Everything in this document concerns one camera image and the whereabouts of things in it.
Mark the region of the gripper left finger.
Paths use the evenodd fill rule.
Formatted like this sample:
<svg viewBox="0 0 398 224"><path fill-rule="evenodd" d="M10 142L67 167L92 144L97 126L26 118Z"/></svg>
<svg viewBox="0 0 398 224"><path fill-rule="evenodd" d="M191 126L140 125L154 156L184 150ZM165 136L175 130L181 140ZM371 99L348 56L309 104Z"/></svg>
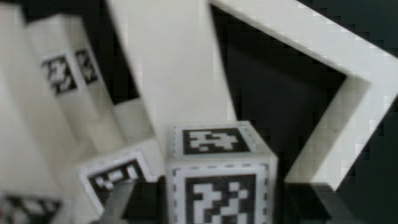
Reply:
<svg viewBox="0 0 398 224"><path fill-rule="evenodd" d="M115 185L99 219L90 224L168 224L163 180Z"/></svg>

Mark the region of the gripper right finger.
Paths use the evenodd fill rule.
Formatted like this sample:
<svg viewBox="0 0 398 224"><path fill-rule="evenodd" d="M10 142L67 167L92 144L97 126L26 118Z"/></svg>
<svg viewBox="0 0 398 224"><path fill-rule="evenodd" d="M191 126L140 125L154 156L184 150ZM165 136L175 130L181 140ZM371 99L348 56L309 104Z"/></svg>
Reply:
<svg viewBox="0 0 398 224"><path fill-rule="evenodd" d="M326 183L284 183L280 224L365 224Z"/></svg>

